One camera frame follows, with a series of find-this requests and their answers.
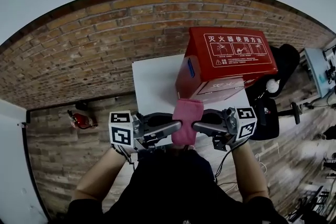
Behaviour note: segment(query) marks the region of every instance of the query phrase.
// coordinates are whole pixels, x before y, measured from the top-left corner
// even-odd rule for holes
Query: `red fire extinguisher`
[[[70,110],[68,110],[69,117],[71,119],[72,127],[76,129],[88,129],[95,128],[98,126],[97,120],[94,118],[90,118],[88,116],[84,116],[79,113],[73,114]]]

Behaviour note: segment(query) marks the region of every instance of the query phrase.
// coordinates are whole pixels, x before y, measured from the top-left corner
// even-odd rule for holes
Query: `fire extinguisher box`
[[[180,98],[204,103],[229,98],[278,69],[261,31],[191,27],[175,83]]]

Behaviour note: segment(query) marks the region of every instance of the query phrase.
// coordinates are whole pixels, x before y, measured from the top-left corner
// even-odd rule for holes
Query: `black chair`
[[[300,123],[299,110],[295,103],[290,110],[278,112],[274,97],[278,96],[293,74],[300,61],[298,51],[289,44],[283,44],[280,48],[270,47],[278,73],[264,76],[254,85],[246,89],[250,105],[255,109],[258,122],[251,140],[268,140],[279,136],[279,117],[293,115],[296,124]],[[270,79],[279,80],[279,89],[275,93],[266,90],[266,83]]]

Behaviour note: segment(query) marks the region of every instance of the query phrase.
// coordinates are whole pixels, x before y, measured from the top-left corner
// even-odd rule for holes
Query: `black sleeve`
[[[101,202],[92,199],[74,200],[69,205],[66,223],[99,223],[102,217]]]
[[[288,224],[288,222],[275,210],[272,201],[265,197],[254,197],[247,204],[247,210],[255,223],[269,221],[272,224]]]

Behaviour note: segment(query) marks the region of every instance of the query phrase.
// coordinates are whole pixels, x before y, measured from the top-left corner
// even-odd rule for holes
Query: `pink towel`
[[[199,100],[179,99],[174,110],[173,120],[182,121],[182,127],[172,134],[175,145],[195,145],[196,131],[191,127],[203,115],[203,102]]]

